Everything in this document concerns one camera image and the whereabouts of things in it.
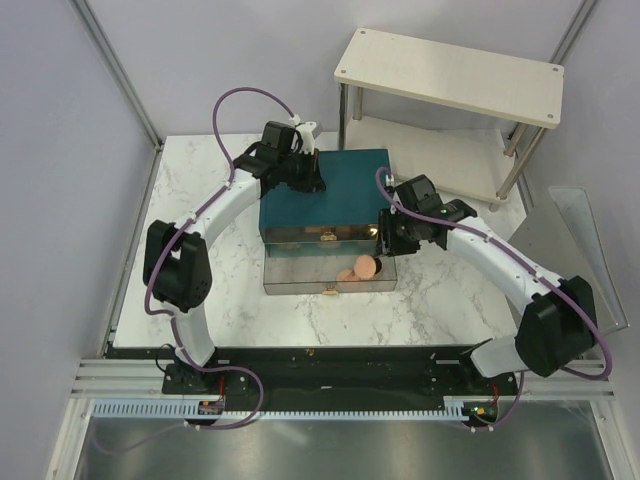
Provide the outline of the pink powder puff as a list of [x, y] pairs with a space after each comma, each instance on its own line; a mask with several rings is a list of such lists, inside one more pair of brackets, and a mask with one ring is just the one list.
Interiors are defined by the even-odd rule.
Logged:
[[353, 272], [359, 280], [371, 280], [377, 273], [376, 259], [371, 255], [359, 256], [354, 264]]
[[340, 271], [336, 276], [337, 282], [351, 282], [358, 281], [358, 277], [353, 269], [344, 269]]

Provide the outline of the teal drawer organizer box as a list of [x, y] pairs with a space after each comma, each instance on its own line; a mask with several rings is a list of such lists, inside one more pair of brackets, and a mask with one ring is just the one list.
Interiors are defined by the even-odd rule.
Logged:
[[268, 295], [391, 292], [392, 258], [371, 280], [337, 282], [361, 255], [373, 255], [379, 211], [388, 203], [375, 173], [390, 165], [386, 149], [322, 151], [326, 190], [299, 193], [280, 185], [260, 201], [259, 232], [265, 246], [263, 287]]

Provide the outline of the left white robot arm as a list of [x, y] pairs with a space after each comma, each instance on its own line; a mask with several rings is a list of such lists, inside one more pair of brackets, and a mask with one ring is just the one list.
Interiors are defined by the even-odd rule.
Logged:
[[270, 121], [261, 139], [230, 162], [229, 179], [196, 207], [171, 223], [154, 221], [147, 230], [143, 264], [148, 315], [167, 315], [178, 358], [189, 364], [185, 382], [208, 393], [219, 369], [208, 361], [216, 347], [209, 334], [204, 301], [213, 286], [209, 250], [236, 217], [281, 184], [304, 194], [326, 190], [316, 138], [321, 126], [294, 117]]

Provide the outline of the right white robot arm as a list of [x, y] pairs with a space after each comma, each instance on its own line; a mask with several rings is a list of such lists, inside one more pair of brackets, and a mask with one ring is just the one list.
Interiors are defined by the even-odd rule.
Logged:
[[594, 293], [580, 276], [566, 279], [519, 252], [497, 235], [466, 202], [443, 202], [434, 184], [420, 175], [399, 185], [386, 167], [375, 173], [389, 206], [379, 214], [376, 254], [410, 255], [422, 243], [437, 245], [469, 262], [510, 301], [520, 316], [511, 336], [473, 347], [458, 368], [458, 381], [477, 394], [494, 377], [531, 371], [548, 377], [605, 341], [597, 326]]

